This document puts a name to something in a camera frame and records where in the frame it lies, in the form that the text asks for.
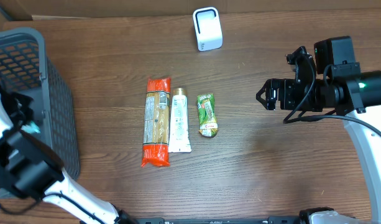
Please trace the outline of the white barcode scanner stand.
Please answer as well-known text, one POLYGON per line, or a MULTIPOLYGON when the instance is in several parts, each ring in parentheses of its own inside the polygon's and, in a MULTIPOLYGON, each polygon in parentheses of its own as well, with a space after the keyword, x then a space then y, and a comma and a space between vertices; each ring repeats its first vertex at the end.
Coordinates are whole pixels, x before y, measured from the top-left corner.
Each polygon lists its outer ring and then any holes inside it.
POLYGON ((215 7, 204 7, 194 11, 193 23, 200 52, 222 47, 223 33, 219 12, 215 7))

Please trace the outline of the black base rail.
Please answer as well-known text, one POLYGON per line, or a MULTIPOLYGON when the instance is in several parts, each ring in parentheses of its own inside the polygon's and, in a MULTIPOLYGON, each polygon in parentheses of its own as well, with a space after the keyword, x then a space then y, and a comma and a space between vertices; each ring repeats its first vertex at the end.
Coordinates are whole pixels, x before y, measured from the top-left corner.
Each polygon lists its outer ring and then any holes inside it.
POLYGON ((234 219, 164 219, 138 218, 138 224, 306 224, 298 216, 270 216, 268 218, 234 218, 234 219))

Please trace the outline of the teal snack packet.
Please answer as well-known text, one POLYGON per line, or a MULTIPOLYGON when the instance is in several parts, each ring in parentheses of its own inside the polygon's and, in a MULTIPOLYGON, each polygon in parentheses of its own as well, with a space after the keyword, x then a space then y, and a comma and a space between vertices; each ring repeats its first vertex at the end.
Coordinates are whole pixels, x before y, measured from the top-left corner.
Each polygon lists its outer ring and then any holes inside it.
POLYGON ((29 134, 40 134, 40 128, 33 121, 23 125, 21 130, 29 134))

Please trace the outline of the green juice carton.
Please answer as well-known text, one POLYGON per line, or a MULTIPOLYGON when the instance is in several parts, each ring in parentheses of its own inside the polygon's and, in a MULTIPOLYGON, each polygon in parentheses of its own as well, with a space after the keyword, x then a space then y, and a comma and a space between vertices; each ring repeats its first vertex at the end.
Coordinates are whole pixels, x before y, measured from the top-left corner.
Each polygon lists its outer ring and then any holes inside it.
POLYGON ((197 96, 199 132, 204 137, 213 138, 218 133, 215 115, 215 99, 212 93, 197 96))

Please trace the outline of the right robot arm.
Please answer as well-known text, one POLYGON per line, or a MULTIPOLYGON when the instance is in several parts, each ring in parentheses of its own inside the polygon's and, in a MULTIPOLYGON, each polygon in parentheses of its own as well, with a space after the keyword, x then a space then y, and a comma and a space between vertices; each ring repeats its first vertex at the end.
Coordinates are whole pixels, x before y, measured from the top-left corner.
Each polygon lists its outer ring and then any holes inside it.
POLYGON ((381 71, 323 79, 297 72, 295 79, 267 80, 255 97, 267 110, 279 102, 290 111, 285 124, 341 120, 363 171, 372 222, 381 223, 381 71))

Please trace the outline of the grey plastic shopping basket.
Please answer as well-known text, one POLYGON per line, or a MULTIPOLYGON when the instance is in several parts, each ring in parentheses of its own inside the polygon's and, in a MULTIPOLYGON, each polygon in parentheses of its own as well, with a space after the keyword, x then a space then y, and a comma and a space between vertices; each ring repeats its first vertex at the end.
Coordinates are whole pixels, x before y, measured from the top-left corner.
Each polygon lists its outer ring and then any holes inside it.
POLYGON ((42 35, 35 29, 0 32, 0 85, 7 92, 31 97, 33 122, 48 145, 77 180, 80 159, 71 90, 47 57, 42 35))

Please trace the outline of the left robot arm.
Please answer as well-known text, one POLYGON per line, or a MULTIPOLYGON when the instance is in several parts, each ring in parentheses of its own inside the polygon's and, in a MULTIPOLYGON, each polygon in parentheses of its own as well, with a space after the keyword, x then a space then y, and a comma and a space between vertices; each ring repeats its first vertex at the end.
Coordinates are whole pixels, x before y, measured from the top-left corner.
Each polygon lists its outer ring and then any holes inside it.
POLYGON ((0 187, 18 198, 30 197, 36 205, 54 204, 81 223, 135 223, 73 180, 57 154, 32 135, 38 129, 32 100, 0 85, 0 187))

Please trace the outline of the cardboard back panel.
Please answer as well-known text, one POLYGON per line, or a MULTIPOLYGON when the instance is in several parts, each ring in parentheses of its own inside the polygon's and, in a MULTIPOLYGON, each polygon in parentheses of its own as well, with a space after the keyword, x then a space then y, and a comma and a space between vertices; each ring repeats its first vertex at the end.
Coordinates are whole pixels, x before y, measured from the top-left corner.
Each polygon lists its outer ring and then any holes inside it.
POLYGON ((381 9, 381 0, 0 0, 0 7, 15 20, 31 20, 32 16, 178 16, 209 6, 220 13, 381 9))

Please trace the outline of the orange spaghetti packet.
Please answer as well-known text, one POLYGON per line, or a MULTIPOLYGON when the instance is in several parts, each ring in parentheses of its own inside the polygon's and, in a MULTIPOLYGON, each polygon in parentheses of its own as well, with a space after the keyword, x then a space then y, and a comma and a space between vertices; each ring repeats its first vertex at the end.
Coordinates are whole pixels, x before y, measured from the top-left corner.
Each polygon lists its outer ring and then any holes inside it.
POLYGON ((169 166, 171 78, 149 79, 144 110, 142 163, 157 167, 169 166))

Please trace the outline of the white tube gold cap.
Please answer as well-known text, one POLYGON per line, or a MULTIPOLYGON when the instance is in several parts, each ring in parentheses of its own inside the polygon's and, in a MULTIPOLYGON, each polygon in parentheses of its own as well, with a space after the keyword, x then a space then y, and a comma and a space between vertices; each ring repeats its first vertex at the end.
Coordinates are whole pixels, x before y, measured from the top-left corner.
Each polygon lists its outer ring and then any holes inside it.
POLYGON ((169 153, 191 152, 188 132, 188 98, 184 88, 173 90, 168 151, 169 153))

